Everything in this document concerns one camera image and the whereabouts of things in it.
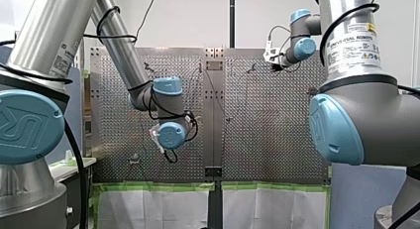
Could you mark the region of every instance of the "perforated metal panel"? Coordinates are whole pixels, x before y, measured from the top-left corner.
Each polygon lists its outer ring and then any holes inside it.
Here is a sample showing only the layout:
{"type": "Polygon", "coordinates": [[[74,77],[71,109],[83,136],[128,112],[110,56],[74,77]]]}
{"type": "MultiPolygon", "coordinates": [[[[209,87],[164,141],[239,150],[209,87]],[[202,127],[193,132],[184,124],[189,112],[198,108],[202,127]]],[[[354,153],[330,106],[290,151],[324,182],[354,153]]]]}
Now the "perforated metal panel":
{"type": "Polygon", "coordinates": [[[92,151],[99,159],[94,179],[203,181],[205,167],[222,165],[222,180],[328,183],[328,163],[315,151],[308,125],[308,89],[325,80],[318,55],[293,73],[271,73],[263,50],[219,50],[218,57],[205,51],[138,49],[151,78],[183,79],[185,108],[205,118],[197,138],[177,151],[174,165],[149,137],[157,122],[128,105],[128,92],[106,50],[92,51],[92,151]],[[224,67],[203,77],[211,59],[224,67]],[[215,77],[218,71],[224,71],[221,78],[215,77]],[[224,84],[207,82],[210,77],[223,81],[223,76],[224,84]],[[211,92],[213,85],[219,86],[217,94],[211,92]],[[142,160],[130,165],[134,154],[142,160]]]}
{"type": "Polygon", "coordinates": [[[315,55],[295,72],[269,72],[262,50],[226,50],[224,180],[324,183],[328,163],[310,138],[310,87],[325,81],[315,55]]]}
{"type": "MultiPolygon", "coordinates": [[[[202,115],[202,65],[203,50],[183,49],[138,49],[141,60],[150,73],[150,78],[179,76],[183,79],[184,104],[196,116],[202,115]]],[[[92,86],[94,97],[98,90],[99,100],[93,106],[98,113],[99,139],[94,145],[94,154],[99,156],[95,168],[96,181],[153,180],[153,181],[202,181],[204,177],[202,134],[186,143],[176,152],[179,162],[169,164],[151,140],[149,129],[157,122],[148,113],[140,113],[128,104],[128,92],[110,56],[104,49],[93,53],[96,74],[100,79],[97,88],[92,86]],[[129,164],[134,154],[141,157],[138,164],[129,164]]]]}

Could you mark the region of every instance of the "white paper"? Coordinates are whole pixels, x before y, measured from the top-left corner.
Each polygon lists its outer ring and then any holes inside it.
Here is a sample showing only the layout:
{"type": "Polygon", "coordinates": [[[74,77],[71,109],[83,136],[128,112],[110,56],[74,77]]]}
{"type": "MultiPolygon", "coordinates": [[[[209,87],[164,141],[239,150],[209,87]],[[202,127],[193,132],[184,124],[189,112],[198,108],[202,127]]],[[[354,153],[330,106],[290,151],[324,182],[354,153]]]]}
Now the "white paper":
{"type": "Polygon", "coordinates": [[[206,191],[110,191],[99,199],[98,229],[197,229],[207,211],[206,191]]]}
{"type": "Polygon", "coordinates": [[[223,225],[229,229],[254,229],[256,190],[223,192],[223,225]]]}
{"type": "Polygon", "coordinates": [[[225,190],[224,227],[229,229],[323,229],[324,192],[278,189],[225,190]]]}

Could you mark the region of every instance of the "warning label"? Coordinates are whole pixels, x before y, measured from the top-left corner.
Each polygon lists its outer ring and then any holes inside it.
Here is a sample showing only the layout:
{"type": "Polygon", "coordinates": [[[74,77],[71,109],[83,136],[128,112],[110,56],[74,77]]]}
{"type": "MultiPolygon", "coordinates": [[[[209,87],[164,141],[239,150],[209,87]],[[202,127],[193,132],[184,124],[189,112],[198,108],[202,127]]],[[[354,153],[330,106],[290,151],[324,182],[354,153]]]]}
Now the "warning label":
{"type": "Polygon", "coordinates": [[[357,31],[343,35],[327,43],[328,72],[346,71],[358,64],[380,67],[379,47],[372,31],[357,31]]]}
{"type": "Polygon", "coordinates": [[[355,23],[347,26],[347,31],[351,32],[373,32],[376,33],[374,24],[372,23],[355,23]]]}
{"type": "Polygon", "coordinates": [[[59,47],[58,54],[55,57],[55,61],[52,64],[50,75],[55,77],[67,77],[75,53],[75,48],[62,43],[59,47]]]}

